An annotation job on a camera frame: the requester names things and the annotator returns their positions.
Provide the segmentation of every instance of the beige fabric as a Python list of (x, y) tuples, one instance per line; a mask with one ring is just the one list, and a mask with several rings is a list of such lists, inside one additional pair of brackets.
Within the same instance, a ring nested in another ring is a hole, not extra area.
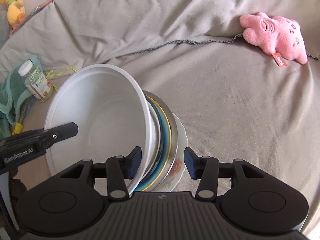
[(263, 11), (293, 18), (309, 54), (320, 48), (320, 0), (56, 0), (0, 50), (0, 81), (31, 55), (45, 69), (82, 68), (180, 39), (241, 33), (239, 17)]
[[(202, 41), (243, 31), (239, 16), (263, 11), (301, 25), (307, 52), (319, 55), (320, 0), (56, 0), (29, 20), (0, 50), (6, 73), (31, 55), (44, 69), (82, 68), (109, 60), (161, 97), (186, 127), (191, 147), (221, 162), (244, 158), (300, 190), (320, 221), (319, 63), (279, 68), (243, 41), (170, 45), (115, 58), (174, 40)], [(43, 127), (49, 103), (36, 103), (25, 128)], [(32, 187), (49, 176), (45, 159), (19, 170)], [(185, 173), (176, 190), (196, 189)], [(228, 188), (223, 181), (219, 193)]]

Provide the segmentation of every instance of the plush toy tag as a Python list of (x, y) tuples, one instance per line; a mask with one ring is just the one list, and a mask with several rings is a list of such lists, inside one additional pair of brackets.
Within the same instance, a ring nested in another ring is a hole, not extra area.
[(287, 63), (285, 62), (284, 58), (281, 57), (279, 52), (272, 53), (276, 63), (278, 64), (279, 67), (287, 67)]

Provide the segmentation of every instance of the floral plate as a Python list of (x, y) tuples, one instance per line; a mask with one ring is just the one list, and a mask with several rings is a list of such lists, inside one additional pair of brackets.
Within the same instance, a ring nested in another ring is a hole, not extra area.
[(153, 190), (156, 192), (171, 192), (181, 180), (186, 169), (184, 164), (184, 149), (188, 147), (188, 138), (179, 118), (173, 113), (178, 128), (178, 150), (172, 168), (167, 177)]

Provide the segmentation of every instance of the gold rim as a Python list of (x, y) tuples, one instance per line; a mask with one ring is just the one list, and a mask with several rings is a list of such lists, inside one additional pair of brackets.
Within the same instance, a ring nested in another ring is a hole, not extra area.
[(166, 166), (166, 164), (167, 164), (167, 162), (168, 162), (168, 160), (169, 160), (169, 155), (170, 155), (170, 151), (171, 151), (171, 144), (172, 144), (172, 142), (171, 142), (171, 139), (172, 139), (171, 128), (170, 128), (170, 124), (169, 124), (169, 120), (168, 120), (167, 116), (165, 115), (165, 113), (164, 113), (163, 109), (161, 108), (161, 106), (159, 106), (159, 104), (158, 104), (156, 101), (154, 101), (151, 97), (148, 97), (148, 98), (160, 109), (160, 111), (162, 112), (162, 114), (163, 114), (163, 116), (164, 116), (164, 118), (165, 118), (165, 121), (166, 121), (167, 126), (168, 126), (168, 128), (169, 128), (169, 129), (168, 129), (168, 130), (169, 130), (169, 148), (168, 148), (168, 151), (167, 151), (167, 158), (165, 159), (165, 162), (164, 162), (164, 165), (163, 165), (161, 171), (160, 171), (159, 174), (155, 177), (155, 179), (154, 179), (148, 186), (146, 186), (144, 189), (142, 189), (141, 191), (145, 191), (145, 190), (148, 189), (151, 185), (153, 185), (154, 182), (159, 178), (159, 176), (160, 176), (161, 173), (163, 172), (163, 170), (164, 170), (164, 168), (165, 168), (165, 166)]

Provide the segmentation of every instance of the white plate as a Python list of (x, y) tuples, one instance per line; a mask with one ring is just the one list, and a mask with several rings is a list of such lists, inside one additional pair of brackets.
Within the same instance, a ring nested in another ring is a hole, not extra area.
[[(76, 123), (79, 132), (47, 151), (50, 173), (54, 175), (82, 159), (103, 163), (140, 146), (141, 164), (128, 185), (131, 194), (149, 165), (155, 144), (147, 100), (132, 76), (108, 64), (92, 65), (72, 75), (55, 95), (44, 128), (68, 122)], [(97, 180), (95, 189), (105, 194), (105, 179)]]
[(188, 147), (188, 137), (180, 119), (173, 113), (178, 128), (178, 150), (173, 166), (167, 175), (153, 191), (155, 192), (171, 192), (179, 183), (186, 169), (184, 164), (184, 149)]

